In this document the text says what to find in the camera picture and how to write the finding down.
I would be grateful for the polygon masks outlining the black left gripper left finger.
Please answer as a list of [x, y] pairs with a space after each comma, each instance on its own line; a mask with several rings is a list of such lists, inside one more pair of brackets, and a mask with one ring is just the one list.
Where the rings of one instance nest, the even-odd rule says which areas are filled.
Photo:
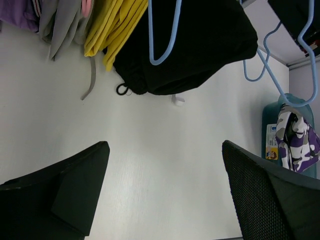
[[2, 240], [83, 240], [90, 235], [110, 147], [100, 141], [0, 186]]

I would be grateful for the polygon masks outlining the black trousers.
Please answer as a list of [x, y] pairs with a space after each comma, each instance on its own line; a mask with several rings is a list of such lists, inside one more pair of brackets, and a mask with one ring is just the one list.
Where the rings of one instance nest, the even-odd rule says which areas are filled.
[[201, 86], [227, 64], [253, 58], [257, 41], [236, 0], [184, 0], [173, 49], [164, 62], [150, 63], [148, 14], [144, 13], [113, 67], [135, 94], [179, 94]]

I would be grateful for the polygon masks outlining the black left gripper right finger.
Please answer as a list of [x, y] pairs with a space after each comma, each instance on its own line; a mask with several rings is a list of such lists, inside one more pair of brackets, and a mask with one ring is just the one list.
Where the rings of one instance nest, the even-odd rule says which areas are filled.
[[320, 181], [271, 163], [235, 143], [222, 144], [244, 240], [318, 240]]

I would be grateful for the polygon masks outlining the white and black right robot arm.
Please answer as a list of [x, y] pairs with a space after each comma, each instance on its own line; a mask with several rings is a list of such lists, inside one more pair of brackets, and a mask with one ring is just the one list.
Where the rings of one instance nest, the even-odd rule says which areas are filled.
[[286, 64], [305, 57], [298, 35], [309, 17], [308, 0], [243, 0], [242, 7], [258, 35], [258, 44], [281, 23], [267, 40], [270, 52]]

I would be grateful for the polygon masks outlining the light blue wire hanger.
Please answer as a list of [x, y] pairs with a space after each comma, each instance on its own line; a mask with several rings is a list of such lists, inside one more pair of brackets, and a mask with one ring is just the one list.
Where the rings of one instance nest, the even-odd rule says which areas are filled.
[[263, 49], [265, 50], [265, 53], [266, 53], [266, 57], [263, 56], [262, 52], [261, 52], [261, 48], [258, 48], [257, 49], [257, 54], [261, 60], [261, 62], [263, 63], [263, 68], [262, 68], [262, 71], [261, 71], [261, 74], [255, 78], [255, 79], [251, 79], [248, 77], [248, 74], [247, 74], [247, 64], [246, 64], [246, 61], [244, 60], [243, 61], [243, 73], [244, 73], [244, 77], [246, 80], [248, 80], [249, 82], [257, 82], [259, 81], [265, 71], [268, 72], [270, 78], [272, 79], [275, 87], [277, 88], [277, 90], [279, 91], [280, 95], [282, 96], [284, 102], [292, 107], [296, 107], [296, 108], [300, 108], [300, 107], [304, 107], [306, 105], [309, 105], [310, 103], [312, 103], [317, 95], [318, 95], [318, 90], [319, 90], [319, 86], [318, 86], [318, 71], [317, 71], [317, 67], [316, 67], [316, 55], [314, 53], [314, 50], [310, 47], [310, 45], [307, 44], [307, 42], [303, 39], [304, 35], [306, 34], [307, 30], [311, 27], [312, 25], [312, 22], [314, 20], [314, 15], [315, 15], [315, 1], [314, 0], [309, 0], [308, 1], [308, 18], [307, 18], [307, 21], [306, 21], [306, 24], [305, 26], [302, 28], [301, 32], [299, 33], [298, 37], [297, 37], [297, 41], [298, 43], [300, 44], [300, 46], [308, 53], [308, 57], [309, 57], [309, 62], [310, 62], [310, 67], [311, 67], [311, 74], [312, 74], [312, 82], [313, 82], [313, 93], [311, 95], [311, 97], [302, 102], [302, 103], [293, 103], [291, 101], [288, 100], [288, 98], [286, 97], [286, 94], [284, 93], [284, 91], [282, 90], [279, 82], [277, 81], [274, 73], [272, 72], [269, 64], [268, 64], [268, 61], [269, 61], [269, 58], [271, 56], [271, 52], [269, 50], [269, 47], [268, 47], [268, 44], [267, 44], [267, 40], [268, 38], [276, 33], [280, 26], [282, 25], [281, 22], [279, 22], [276, 26], [275, 29], [273, 29], [272, 31], [270, 31], [263, 39]]
[[162, 54], [162, 56], [158, 59], [155, 59], [154, 57], [154, 29], [153, 29], [153, 4], [152, 0], [148, 1], [148, 45], [149, 45], [149, 62], [153, 66], [158, 66], [162, 64], [170, 55], [170, 53], [173, 50], [177, 32], [178, 32], [178, 25], [179, 25], [179, 19], [181, 14], [181, 6], [182, 6], [182, 0], [176, 0], [175, 3], [175, 9], [174, 9], [174, 16], [173, 16], [173, 22], [172, 22], [172, 28], [170, 33], [170, 39], [167, 45], [166, 50]]

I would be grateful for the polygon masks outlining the purple camouflage trousers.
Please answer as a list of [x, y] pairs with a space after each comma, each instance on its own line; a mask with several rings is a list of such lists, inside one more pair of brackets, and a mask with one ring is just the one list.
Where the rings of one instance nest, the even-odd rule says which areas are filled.
[[320, 138], [303, 115], [282, 104], [276, 123], [275, 138], [282, 166], [302, 173], [320, 160]]

